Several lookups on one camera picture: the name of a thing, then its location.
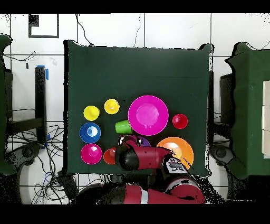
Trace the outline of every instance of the plastic bowl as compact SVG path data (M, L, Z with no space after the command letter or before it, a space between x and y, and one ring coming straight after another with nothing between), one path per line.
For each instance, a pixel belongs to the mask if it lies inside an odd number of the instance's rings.
M104 104L104 109L108 114L116 114L120 108L120 104L115 99L108 99Z
M97 124L89 122L80 128L80 138L85 143L95 143L101 136L100 128Z
M102 150L101 148L93 143L87 144L82 147L81 150L81 159L86 164L96 164L100 161L102 157Z
M177 129L183 129L188 124L188 118L184 114L176 114L172 118L172 124Z
M104 152L103 159L107 164L109 165L115 164L115 151L116 151L116 148L113 147L106 150L106 152Z
M93 121L96 120L99 116L99 109L95 106L87 106L83 111L83 116L86 120Z

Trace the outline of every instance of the yellow cup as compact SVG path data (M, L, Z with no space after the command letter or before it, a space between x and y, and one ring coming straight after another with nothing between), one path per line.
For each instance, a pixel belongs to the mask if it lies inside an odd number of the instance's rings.
M99 116L99 109L95 106L87 106L83 111L86 120L93 121Z
M104 104L104 109L108 114L116 114L119 108L120 105L115 99L108 99Z

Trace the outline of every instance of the magenta plate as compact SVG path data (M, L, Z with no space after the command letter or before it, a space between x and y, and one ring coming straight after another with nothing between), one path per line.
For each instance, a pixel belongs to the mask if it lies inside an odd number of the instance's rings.
M160 133L166 127L168 118L168 108L155 96L141 96L129 107L129 123L132 129L141 135Z

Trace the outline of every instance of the table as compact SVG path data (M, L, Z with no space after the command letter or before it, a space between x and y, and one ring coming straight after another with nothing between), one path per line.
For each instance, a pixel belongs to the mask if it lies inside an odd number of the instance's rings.
M140 96L154 95L167 105L169 121L161 133L145 138L153 146L170 136L185 139L194 151L191 174L209 174L205 168L205 145L210 44L199 50L186 50L86 47L64 41L64 47L64 168L68 173L125 174L103 159L95 165L81 160L85 143L79 130L89 122L83 110L88 105L100 110L94 121L101 128L96 144L104 153L117 145L119 134L114 125L127 119L131 103ZM110 98L120 103L120 110L114 115L104 111L104 103ZM181 130L171 122L173 115L179 113L188 117L187 127ZM151 170L134 173L150 174Z
M236 83L232 127L236 158L228 168L239 179L270 175L270 159L264 159L262 153L263 81L270 80L269 59L269 50L253 50L244 42L237 44L227 59Z

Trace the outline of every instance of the floor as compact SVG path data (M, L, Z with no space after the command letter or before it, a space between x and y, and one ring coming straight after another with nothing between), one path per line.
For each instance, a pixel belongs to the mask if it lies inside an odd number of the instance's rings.
M95 45L198 49L202 44L212 43L215 47L213 71L216 113L220 112L220 76L232 72L224 60L232 54L235 43L246 41L256 49L267 49L270 46L265 46L269 42L270 33L268 14L79 14L78 19L85 29L86 38ZM39 27L32 27L32 35L56 35L56 28L56 14L41 14ZM57 131L59 143L55 145L61 148L62 129L55 129L57 126L63 128L63 40L75 40L81 45L89 45L82 28L77 24L75 14L59 15L59 38L28 38L27 14L0 15L0 33L8 34L13 39L11 46L5 49L3 58L6 68L12 69L14 74L14 110L35 108L35 67L42 64L49 69L49 79L46 81L48 132L53 136ZM36 55L27 60L28 69L26 61L10 58L23 60L34 51ZM33 116L34 110L13 112L13 120ZM20 137L9 139L9 151L23 144ZM59 171L63 166L63 154L61 151L57 152L57 148L52 144L49 144L48 148L56 153L53 159L56 171ZM41 149L39 157L43 162L43 169L49 172L46 150ZM23 167L20 188L24 204L30 204L33 200L40 203L35 191L40 190L47 178L44 176L41 161L36 158L31 166ZM209 169L212 172L208 177L210 182L216 191L226 198L228 183L225 170L217 166L211 157ZM79 189L82 189L99 176L76 174L74 178ZM60 202L48 200L47 203Z

